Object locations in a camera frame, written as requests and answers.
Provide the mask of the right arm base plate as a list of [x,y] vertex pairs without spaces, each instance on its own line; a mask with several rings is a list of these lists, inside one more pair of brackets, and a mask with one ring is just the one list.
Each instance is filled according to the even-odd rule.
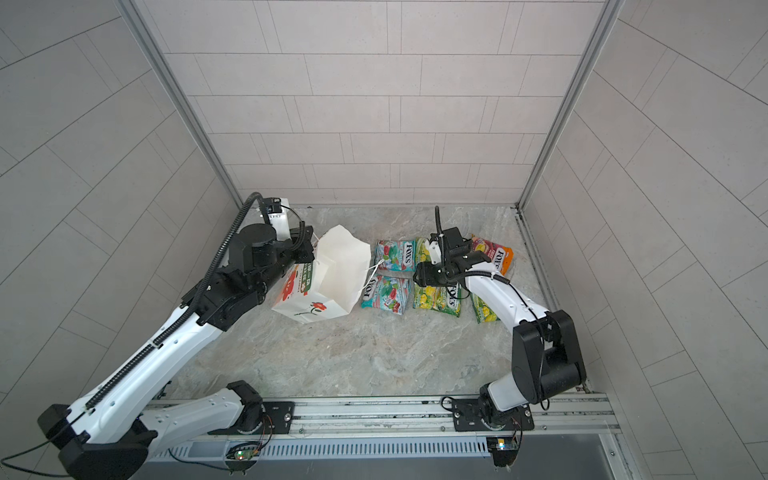
[[499,411],[486,398],[444,397],[441,407],[450,410],[456,432],[527,432],[535,428],[528,405]]

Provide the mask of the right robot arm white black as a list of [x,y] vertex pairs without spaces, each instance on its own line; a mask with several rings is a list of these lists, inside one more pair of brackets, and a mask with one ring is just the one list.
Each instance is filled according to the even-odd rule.
[[479,416],[491,428],[502,428],[529,404],[583,384],[587,372],[573,319],[563,310],[550,311],[523,295],[483,252],[471,247],[456,227],[441,226],[430,235],[430,259],[416,266],[421,287],[462,286],[480,297],[512,335],[511,368],[481,388]]

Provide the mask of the white floral paper bag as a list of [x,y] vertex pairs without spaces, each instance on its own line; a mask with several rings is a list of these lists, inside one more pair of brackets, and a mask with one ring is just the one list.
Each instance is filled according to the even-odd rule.
[[337,225],[317,241],[315,259],[289,271],[272,310],[302,324],[348,315],[371,271],[371,246]]

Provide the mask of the teal snack packet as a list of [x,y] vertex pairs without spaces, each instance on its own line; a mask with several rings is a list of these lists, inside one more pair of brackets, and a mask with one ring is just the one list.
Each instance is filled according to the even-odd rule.
[[376,264],[384,271],[413,272],[416,240],[382,240],[376,246]]

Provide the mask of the green Fox's candy packet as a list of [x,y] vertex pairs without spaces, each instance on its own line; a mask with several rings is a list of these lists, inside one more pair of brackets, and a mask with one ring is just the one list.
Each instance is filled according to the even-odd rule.
[[416,253],[415,253],[415,265],[418,266],[421,263],[431,264],[429,254],[426,249],[426,244],[430,241],[428,238],[419,238],[416,240]]
[[461,313],[461,287],[414,286],[413,307],[459,317]]
[[472,308],[478,323],[492,323],[498,320],[498,316],[478,295],[471,294]]

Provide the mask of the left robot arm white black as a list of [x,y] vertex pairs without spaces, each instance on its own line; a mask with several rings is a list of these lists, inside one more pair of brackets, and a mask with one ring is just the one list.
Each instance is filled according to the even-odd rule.
[[212,271],[152,339],[84,397],[48,407],[38,424],[67,474],[129,479],[148,458],[199,435],[266,432],[262,397],[243,380],[154,413],[146,407],[188,361],[262,304],[293,265],[313,261],[312,236],[305,223],[283,241],[265,223],[229,235]]

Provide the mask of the orange Fox's candy packet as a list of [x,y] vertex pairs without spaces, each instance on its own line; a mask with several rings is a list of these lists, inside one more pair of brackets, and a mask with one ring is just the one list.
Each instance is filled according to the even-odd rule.
[[472,249],[485,253],[501,275],[506,276],[510,272],[515,259],[510,247],[477,236],[472,236],[471,240]]

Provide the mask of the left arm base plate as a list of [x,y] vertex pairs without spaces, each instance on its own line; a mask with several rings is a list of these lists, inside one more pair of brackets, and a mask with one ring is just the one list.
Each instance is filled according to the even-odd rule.
[[259,406],[244,407],[235,423],[227,428],[209,431],[209,435],[269,435],[290,431],[295,403],[289,401],[261,402]]

